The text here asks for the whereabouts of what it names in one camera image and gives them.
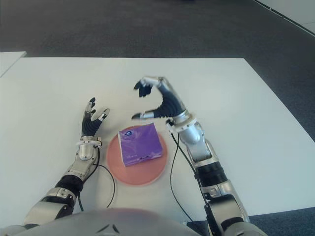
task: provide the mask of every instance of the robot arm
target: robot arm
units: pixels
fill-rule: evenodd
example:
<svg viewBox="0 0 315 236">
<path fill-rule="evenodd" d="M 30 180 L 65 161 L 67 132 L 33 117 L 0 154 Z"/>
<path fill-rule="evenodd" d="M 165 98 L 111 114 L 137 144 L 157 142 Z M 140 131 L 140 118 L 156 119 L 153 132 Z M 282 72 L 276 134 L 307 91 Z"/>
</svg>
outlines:
<svg viewBox="0 0 315 236">
<path fill-rule="evenodd" d="M 178 132 L 195 168 L 196 179 L 206 200 L 205 211 L 212 235 L 266 235 L 250 224 L 249 217 L 231 181 L 226 177 L 219 159 L 194 115 L 185 108 L 179 96 L 164 77 L 143 77 L 134 87 L 139 96 L 151 93 L 156 86 L 163 102 L 155 110 L 135 114 L 132 119 L 170 118 L 166 124 Z"/>
<path fill-rule="evenodd" d="M 99 162 L 99 148 L 102 142 L 100 138 L 95 138 L 95 134 L 109 114 L 109 109 L 106 109 L 97 119 L 92 121 L 92 115 L 95 113 L 95 110 L 92 110 L 94 105 L 95 98 L 92 98 L 85 108 L 82 134 L 77 143 L 78 150 L 73 164 L 56 186 L 50 189 L 29 211 L 24 221 L 26 228 L 42 225 L 72 214 L 76 198 L 82 191 L 83 184 L 96 168 L 92 165 Z"/>
</svg>

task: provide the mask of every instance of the wire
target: wire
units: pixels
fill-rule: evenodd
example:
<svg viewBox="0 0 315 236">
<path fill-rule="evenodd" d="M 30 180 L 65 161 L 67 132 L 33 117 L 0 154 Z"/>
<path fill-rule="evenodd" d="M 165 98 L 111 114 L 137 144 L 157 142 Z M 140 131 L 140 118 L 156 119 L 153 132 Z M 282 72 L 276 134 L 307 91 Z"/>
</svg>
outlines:
<svg viewBox="0 0 315 236">
<path fill-rule="evenodd" d="M 108 208 L 108 207 L 112 204 L 113 199 L 114 199 L 114 196 L 115 196 L 115 191 L 116 191 L 115 180 L 114 180 L 114 177 L 113 177 L 112 173 L 110 173 L 110 171 L 109 171 L 105 166 L 100 165 L 100 163 L 99 163 L 99 159 L 100 159 L 99 148 L 97 149 L 97 154 L 98 154 L 97 163 L 96 163 L 96 164 L 93 164 L 93 165 L 95 166 L 95 168 L 94 168 L 93 171 L 89 174 L 89 176 L 83 181 L 83 183 L 85 183 L 85 182 L 94 174 L 94 172 L 96 171 L 96 169 L 97 169 L 99 166 L 101 166 L 101 167 L 103 167 L 105 170 L 107 170 L 107 172 L 110 174 L 110 176 L 111 176 L 111 178 L 112 178 L 112 180 L 113 180 L 113 184 L 114 184 L 114 191 L 113 191 L 112 198 L 111 198 L 109 204 L 108 204 L 107 207 L 106 207 L 106 208 Z M 80 193 L 79 193 L 79 195 L 78 195 L 78 202 L 79 202 L 80 210 L 81 210 L 81 211 L 84 211 L 83 206 L 82 206 L 82 202 L 81 202 Z"/>
<path fill-rule="evenodd" d="M 81 211 L 84 211 L 83 210 L 83 206 L 82 206 L 82 202 L 81 202 L 80 192 L 79 192 L 79 195 L 78 195 L 78 202 L 79 202 L 79 206 L 80 206 Z"/>
<path fill-rule="evenodd" d="M 99 164 L 99 148 L 97 149 L 97 163 L 96 163 L 96 167 L 94 168 L 94 170 L 89 174 L 89 176 L 83 181 L 83 184 L 94 174 L 94 172 L 96 171 L 97 167 Z"/>
<path fill-rule="evenodd" d="M 173 166 L 174 166 L 174 162 L 175 162 L 175 158 L 176 158 L 176 154 L 177 154 L 178 148 L 179 148 L 179 134 L 177 134 L 177 147 L 176 147 L 176 151 L 175 151 L 175 154 L 174 154 L 174 159 L 173 159 L 173 162 L 172 162 L 171 174 L 169 176 L 169 182 L 170 182 L 171 191 L 172 191 L 172 194 L 173 194 L 173 197 L 174 197 L 175 201 L 177 202 L 178 206 L 182 209 L 183 213 L 185 213 L 185 215 L 188 217 L 188 219 L 192 222 L 193 221 L 192 218 L 187 214 L 187 212 L 184 210 L 182 205 L 178 202 L 178 200 L 177 200 L 177 198 L 175 196 L 175 193 L 173 191 L 173 186 L 172 186 Z"/>
<path fill-rule="evenodd" d="M 182 150 L 182 148 L 179 146 L 179 141 L 176 141 L 176 139 L 175 139 L 175 137 L 174 137 L 174 135 L 173 135 L 172 133 L 171 133 L 171 135 L 172 135 L 172 138 L 173 138 L 174 142 L 178 145 L 178 148 L 179 148 L 179 150 L 181 151 L 181 153 L 183 154 L 184 158 L 185 158 L 186 161 L 188 162 L 188 164 L 189 164 L 190 168 L 192 169 L 193 173 L 194 173 L 195 175 L 197 175 L 197 174 L 198 174 L 197 171 L 196 171 L 195 168 L 192 166 L 191 162 L 189 161 L 188 157 L 186 156 L 186 154 L 184 153 L 184 151 Z M 203 193 L 202 193 L 202 191 L 201 191 L 201 183 L 200 183 L 200 181 L 199 181 L 198 178 L 196 178 L 196 180 L 197 180 L 197 182 L 198 182 L 199 189 L 200 189 L 200 192 L 201 192 L 203 201 L 205 202 L 206 205 L 208 205 L 207 200 L 205 199 L 205 196 L 203 195 Z"/>
<path fill-rule="evenodd" d="M 182 207 L 182 205 L 178 202 L 176 196 L 175 196 L 175 193 L 173 191 L 173 186 L 172 186 L 172 174 L 173 174 L 173 166 L 174 166 L 174 162 L 175 162 L 175 158 L 176 158 L 176 154 L 177 154 L 177 151 L 178 149 L 182 152 L 182 154 L 184 155 L 185 159 L 188 161 L 189 163 L 189 166 L 191 167 L 192 171 L 194 173 L 196 173 L 196 171 L 194 170 L 194 168 L 192 167 L 192 164 L 190 163 L 190 161 L 188 160 L 187 156 L 184 154 L 182 148 L 179 146 L 179 133 L 177 133 L 177 141 L 174 137 L 174 135 L 171 133 L 172 135 L 172 138 L 174 140 L 174 142 L 176 143 L 176 151 L 175 151 L 175 154 L 174 154 L 174 159 L 173 159 L 173 162 L 172 162 L 172 167 L 171 167 L 171 174 L 170 174 L 170 186 L 171 186 L 171 191 L 172 191 L 172 194 L 173 194 L 173 197 L 175 199 L 175 201 L 177 202 L 178 206 L 181 208 L 181 210 L 183 211 L 183 213 L 188 217 L 188 219 L 192 222 L 192 224 L 195 226 L 195 231 L 197 231 L 197 233 L 199 233 L 200 235 L 203 235 L 203 233 L 199 230 L 199 227 L 194 223 L 194 221 L 192 220 L 192 218 L 187 214 L 187 212 L 184 210 L 184 208 Z"/>
<path fill-rule="evenodd" d="M 100 165 L 100 164 L 98 166 L 103 167 L 105 170 L 107 170 L 107 172 L 110 174 L 110 177 L 112 178 L 113 185 L 114 185 L 114 191 L 113 191 L 112 199 L 110 200 L 109 204 L 106 207 L 106 208 L 108 208 L 112 204 L 114 196 L 115 196 L 115 190 L 116 190 L 115 180 L 114 180 L 112 173 L 110 173 L 110 171 L 105 166 Z"/>
</svg>

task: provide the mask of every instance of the gray carpet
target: gray carpet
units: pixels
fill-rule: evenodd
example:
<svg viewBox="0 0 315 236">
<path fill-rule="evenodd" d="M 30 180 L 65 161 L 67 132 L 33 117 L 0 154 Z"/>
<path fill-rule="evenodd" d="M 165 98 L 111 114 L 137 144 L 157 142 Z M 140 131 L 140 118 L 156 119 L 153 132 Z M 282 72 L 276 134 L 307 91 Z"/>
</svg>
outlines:
<svg viewBox="0 0 315 236">
<path fill-rule="evenodd" d="M 0 1 L 0 51 L 245 58 L 315 140 L 315 37 L 252 0 Z M 269 235 L 315 235 L 314 213 L 252 220 Z"/>
</svg>

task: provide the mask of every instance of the tissue package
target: tissue package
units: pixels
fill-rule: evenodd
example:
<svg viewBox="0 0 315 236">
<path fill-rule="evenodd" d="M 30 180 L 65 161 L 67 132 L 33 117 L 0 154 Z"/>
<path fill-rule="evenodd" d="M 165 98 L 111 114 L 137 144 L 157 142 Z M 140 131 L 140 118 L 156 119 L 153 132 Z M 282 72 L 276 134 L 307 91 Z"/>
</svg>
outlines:
<svg viewBox="0 0 315 236">
<path fill-rule="evenodd" d="M 118 136 L 125 166 L 162 156 L 162 145 L 153 123 L 125 129 Z"/>
</svg>

